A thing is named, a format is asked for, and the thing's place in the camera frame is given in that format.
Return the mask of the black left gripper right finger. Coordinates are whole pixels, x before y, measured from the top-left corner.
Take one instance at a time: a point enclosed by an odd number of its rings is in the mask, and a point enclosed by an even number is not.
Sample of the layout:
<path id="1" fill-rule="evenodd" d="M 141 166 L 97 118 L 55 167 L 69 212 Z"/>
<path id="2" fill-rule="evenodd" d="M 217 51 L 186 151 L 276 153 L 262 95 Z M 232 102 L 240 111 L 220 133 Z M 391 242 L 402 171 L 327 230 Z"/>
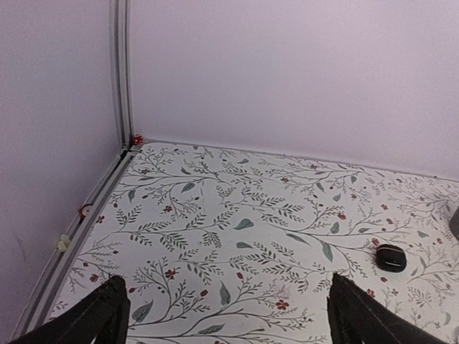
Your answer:
<path id="1" fill-rule="evenodd" d="M 441 339 L 390 312 L 353 281 L 333 274 L 327 297 L 333 344 L 438 344 Z"/>

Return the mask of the black earbud charging case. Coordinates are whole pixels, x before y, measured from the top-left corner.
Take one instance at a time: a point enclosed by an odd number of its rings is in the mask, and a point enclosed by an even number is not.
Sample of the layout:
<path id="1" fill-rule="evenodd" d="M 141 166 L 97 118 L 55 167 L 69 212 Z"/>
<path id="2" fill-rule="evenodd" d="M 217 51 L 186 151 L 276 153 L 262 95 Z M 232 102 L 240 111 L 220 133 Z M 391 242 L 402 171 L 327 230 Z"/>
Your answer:
<path id="1" fill-rule="evenodd" d="M 382 244 L 377 247 L 375 262 L 378 268 L 386 272 L 402 272 L 407 267 L 404 250 L 391 244 Z"/>

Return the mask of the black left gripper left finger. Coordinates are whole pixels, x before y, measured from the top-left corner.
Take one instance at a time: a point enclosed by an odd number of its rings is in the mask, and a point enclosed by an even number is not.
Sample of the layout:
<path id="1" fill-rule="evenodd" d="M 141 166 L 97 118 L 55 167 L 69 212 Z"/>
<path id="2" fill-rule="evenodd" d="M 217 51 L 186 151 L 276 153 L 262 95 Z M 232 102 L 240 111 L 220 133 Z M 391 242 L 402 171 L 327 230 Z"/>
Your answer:
<path id="1" fill-rule="evenodd" d="M 13 343 L 125 343 L 131 302 L 126 281 L 114 275 L 59 317 Z"/>

